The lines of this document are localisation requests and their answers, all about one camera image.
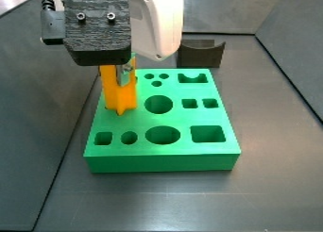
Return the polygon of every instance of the green shape sorter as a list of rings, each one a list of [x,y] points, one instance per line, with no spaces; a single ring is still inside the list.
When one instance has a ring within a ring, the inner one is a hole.
[[[208,69],[137,70],[138,108],[99,97],[84,158],[92,173],[232,170],[241,154]]]

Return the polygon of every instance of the rectangular hole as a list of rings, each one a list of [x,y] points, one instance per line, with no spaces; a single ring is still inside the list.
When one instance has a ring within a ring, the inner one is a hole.
[[[112,141],[112,132],[98,132],[95,145],[110,145]]]
[[[226,141],[224,130],[218,125],[193,125],[190,135],[196,143]]]
[[[205,105],[205,108],[217,108],[218,107],[216,99],[204,99],[204,105]]]
[[[182,99],[184,108],[197,108],[197,100],[196,99]]]
[[[188,77],[185,74],[178,74],[178,82],[182,84],[206,83],[206,75],[198,74],[196,77]]]

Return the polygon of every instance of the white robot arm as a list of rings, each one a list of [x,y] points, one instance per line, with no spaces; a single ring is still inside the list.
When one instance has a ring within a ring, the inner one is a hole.
[[[60,0],[56,10],[63,10]],[[178,49],[184,29],[184,0],[129,0],[133,51],[161,61]]]

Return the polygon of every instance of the cable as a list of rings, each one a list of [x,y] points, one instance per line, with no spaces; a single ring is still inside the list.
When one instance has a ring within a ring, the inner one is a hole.
[[[54,0],[43,0],[41,1],[41,8],[44,10],[55,11],[55,2],[54,2]]]

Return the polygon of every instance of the square hole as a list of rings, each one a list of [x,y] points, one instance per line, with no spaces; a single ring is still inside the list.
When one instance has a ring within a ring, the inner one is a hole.
[[[205,108],[217,108],[218,107],[216,99],[204,99],[204,105],[205,105]]]
[[[182,99],[184,108],[197,108],[197,100],[196,99]]]
[[[95,145],[110,145],[112,141],[112,132],[98,132]]]
[[[224,130],[218,125],[193,125],[190,135],[196,143],[226,141]]]

